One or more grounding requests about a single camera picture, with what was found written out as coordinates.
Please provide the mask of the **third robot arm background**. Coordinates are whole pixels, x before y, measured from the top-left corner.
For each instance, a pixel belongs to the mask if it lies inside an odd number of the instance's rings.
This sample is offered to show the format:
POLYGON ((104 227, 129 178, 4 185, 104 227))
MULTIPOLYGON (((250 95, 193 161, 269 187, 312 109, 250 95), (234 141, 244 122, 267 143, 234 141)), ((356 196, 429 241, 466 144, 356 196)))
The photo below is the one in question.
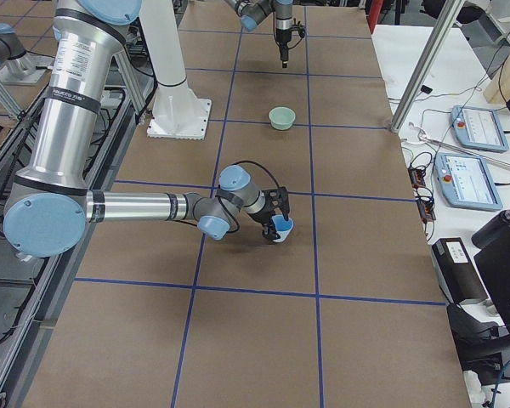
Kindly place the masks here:
POLYGON ((0 23, 0 81, 7 85, 34 85, 54 64, 54 57, 29 53, 14 29, 0 23))

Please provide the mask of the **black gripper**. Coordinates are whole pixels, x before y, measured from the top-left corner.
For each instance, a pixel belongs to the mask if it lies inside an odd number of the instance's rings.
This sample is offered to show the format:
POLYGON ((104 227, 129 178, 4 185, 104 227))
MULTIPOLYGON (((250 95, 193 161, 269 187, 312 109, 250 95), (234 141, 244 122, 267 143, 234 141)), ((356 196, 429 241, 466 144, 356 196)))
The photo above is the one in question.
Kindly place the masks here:
POLYGON ((292 40, 290 29, 275 29, 275 41, 280 51, 281 67, 287 68, 289 63, 289 42, 292 40))
MULTIPOLYGON (((278 205, 278 208, 280 209, 283 218, 288 221, 290 212, 289 202, 283 201, 278 205)), ((266 203, 260 211, 249 213, 249 217, 262 226, 262 236, 267 241, 278 241, 281 238, 271 220, 274 215, 275 209, 273 209, 269 203, 266 203)))

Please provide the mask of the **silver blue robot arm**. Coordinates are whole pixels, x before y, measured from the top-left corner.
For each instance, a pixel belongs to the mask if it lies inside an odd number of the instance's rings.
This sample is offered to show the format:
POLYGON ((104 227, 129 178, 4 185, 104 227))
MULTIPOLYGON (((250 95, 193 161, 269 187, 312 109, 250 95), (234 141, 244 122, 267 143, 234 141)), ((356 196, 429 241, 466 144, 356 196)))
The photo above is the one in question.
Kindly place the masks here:
POLYGON ((241 26, 249 32, 254 31, 267 17, 273 16, 274 38, 280 52, 283 68, 288 67, 289 42, 292 40, 293 17, 290 0, 226 0, 225 1, 240 18, 241 26))
POLYGON ((73 248, 90 223, 135 219, 193 220, 199 231, 219 240, 238 230, 240 213, 259 223, 267 240, 284 241, 292 229, 286 189, 260 189, 241 163, 220 173, 211 198, 88 187, 83 171, 108 70, 134 21, 141 24, 156 82, 148 134, 204 138, 212 103, 188 85, 171 2, 59 2, 54 16, 59 46, 36 143, 28 165, 15 174, 4 209, 9 244, 34 257, 52 257, 73 248))

